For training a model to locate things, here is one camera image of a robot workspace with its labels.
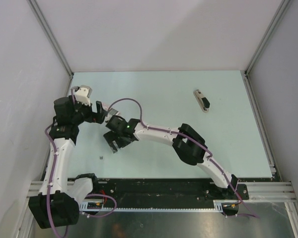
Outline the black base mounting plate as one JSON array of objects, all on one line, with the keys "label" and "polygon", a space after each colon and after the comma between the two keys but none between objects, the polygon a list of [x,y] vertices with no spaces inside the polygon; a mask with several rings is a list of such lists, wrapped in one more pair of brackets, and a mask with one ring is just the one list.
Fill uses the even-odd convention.
[{"label": "black base mounting plate", "polygon": [[209,178],[99,178],[92,194],[104,192],[117,202],[117,209],[204,209],[214,200],[248,200],[248,188],[234,183],[236,191],[218,188]]}]

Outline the aluminium front rail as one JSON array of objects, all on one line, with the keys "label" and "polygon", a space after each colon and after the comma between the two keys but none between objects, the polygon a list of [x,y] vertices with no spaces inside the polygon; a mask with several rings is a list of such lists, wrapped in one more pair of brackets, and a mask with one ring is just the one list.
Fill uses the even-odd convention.
[{"label": "aluminium front rail", "polygon": [[250,201],[293,202],[297,197],[291,182],[242,182],[248,190]]}]

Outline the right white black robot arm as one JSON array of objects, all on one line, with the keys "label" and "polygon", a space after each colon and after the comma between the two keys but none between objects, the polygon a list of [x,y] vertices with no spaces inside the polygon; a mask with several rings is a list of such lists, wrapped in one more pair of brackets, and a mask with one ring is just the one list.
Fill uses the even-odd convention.
[{"label": "right white black robot arm", "polygon": [[121,116],[112,116],[107,122],[109,129],[103,135],[113,153],[135,141],[153,141],[171,146],[179,159],[197,166],[213,180],[220,195],[231,199],[237,193],[238,179],[225,170],[205,145],[205,140],[190,125],[178,128],[158,127],[145,124],[140,119],[126,121]]}]

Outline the beige black stapler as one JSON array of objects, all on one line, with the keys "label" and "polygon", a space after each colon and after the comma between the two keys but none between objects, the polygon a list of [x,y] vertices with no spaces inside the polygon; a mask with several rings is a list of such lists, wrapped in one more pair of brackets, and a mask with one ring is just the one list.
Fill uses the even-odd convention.
[{"label": "beige black stapler", "polygon": [[209,100],[202,94],[202,92],[197,89],[193,91],[193,94],[202,109],[203,112],[207,113],[210,109],[210,102]]}]

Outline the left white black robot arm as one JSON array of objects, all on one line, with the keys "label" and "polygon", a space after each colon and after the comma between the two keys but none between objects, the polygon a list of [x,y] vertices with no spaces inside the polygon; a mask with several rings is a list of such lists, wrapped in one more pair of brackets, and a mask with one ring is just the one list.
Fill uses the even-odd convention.
[{"label": "left white black robot arm", "polygon": [[86,198],[95,198],[102,190],[94,173],[78,175],[68,188],[68,166],[76,146],[79,125],[102,124],[107,112],[100,101],[97,111],[92,105],[84,105],[71,96],[54,101],[55,116],[45,133],[50,140],[50,157],[43,184],[38,195],[29,198],[29,209],[42,229],[75,225],[79,206]]}]

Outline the right aluminium frame post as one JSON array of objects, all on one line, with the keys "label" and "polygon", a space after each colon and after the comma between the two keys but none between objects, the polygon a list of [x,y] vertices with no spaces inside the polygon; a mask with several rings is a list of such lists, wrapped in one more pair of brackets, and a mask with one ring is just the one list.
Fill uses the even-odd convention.
[{"label": "right aluminium frame post", "polygon": [[264,50],[268,46],[270,40],[274,36],[278,26],[281,24],[284,16],[286,15],[288,9],[292,5],[293,0],[282,0],[279,7],[277,8],[271,22],[269,23],[258,47],[255,50],[250,62],[248,63],[246,69],[244,70],[244,74],[246,77],[250,75],[252,70],[254,69],[255,65],[259,61],[261,55],[263,54]]}]

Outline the red white staple box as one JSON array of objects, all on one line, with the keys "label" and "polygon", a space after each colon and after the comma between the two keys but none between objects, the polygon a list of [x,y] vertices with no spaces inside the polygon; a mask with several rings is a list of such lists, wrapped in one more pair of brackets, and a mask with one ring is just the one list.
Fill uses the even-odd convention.
[{"label": "red white staple box", "polygon": [[107,116],[119,116],[120,112],[109,105],[102,103],[103,109],[107,112]]}]

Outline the aluminium frame post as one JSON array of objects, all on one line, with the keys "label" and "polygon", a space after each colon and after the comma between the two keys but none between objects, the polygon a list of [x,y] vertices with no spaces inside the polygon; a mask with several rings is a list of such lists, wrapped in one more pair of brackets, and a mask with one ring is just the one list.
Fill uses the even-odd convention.
[{"label": "aluminium frame post", "polygon": [[268,46],[270,40],[274,36],[278,26],[281,24],[284,16],[286,15],[288,9],[292,5],[293,0],[282,0],[279,7],[277,8],[271,22],[269,23],[258,47],[255,50],[250,62],[248,63],[246,69],[244,70],[244,74],[246,77],[250,75],[252,70],[254,69],[255,65],[259,61],[261,55],[263,54],[264,50]]},{"label": "aluminium frame post", "polygon": [[38,2],[36,0],[27,0],[27,3],[29,4],[34,16],[36,17],[39,25],[41,26],[46,38],[48,39],[52,49],[54,50],[56,56],[58,57],[61,65],[63,66],[63,68],[66,71],[69,78],[72,79],[74,73],[71,70],[70,65],[69,65],[46,17],[44,16],[44,13],[41,10]]}]

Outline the left aluminium frame post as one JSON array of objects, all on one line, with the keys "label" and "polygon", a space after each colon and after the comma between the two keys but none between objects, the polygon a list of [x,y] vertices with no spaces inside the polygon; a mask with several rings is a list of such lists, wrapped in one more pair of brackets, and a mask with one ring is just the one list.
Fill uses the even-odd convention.
[{"label": "left aluminium frame post", "polygon": [[63,66],[63,68],[66,71],[69,78],[72,79],[74,73],[71,70],[70,65],[69,65],[46,17],[44,16],[44,13],[41,10],[38,2],[36,0],[27,0],[27,3],[29,4],[34,16],[36,17],[39,25],[41,26],[46,38],[48,39],[52,49],[54,50],[56,56],[58,57],[61,65]]}]

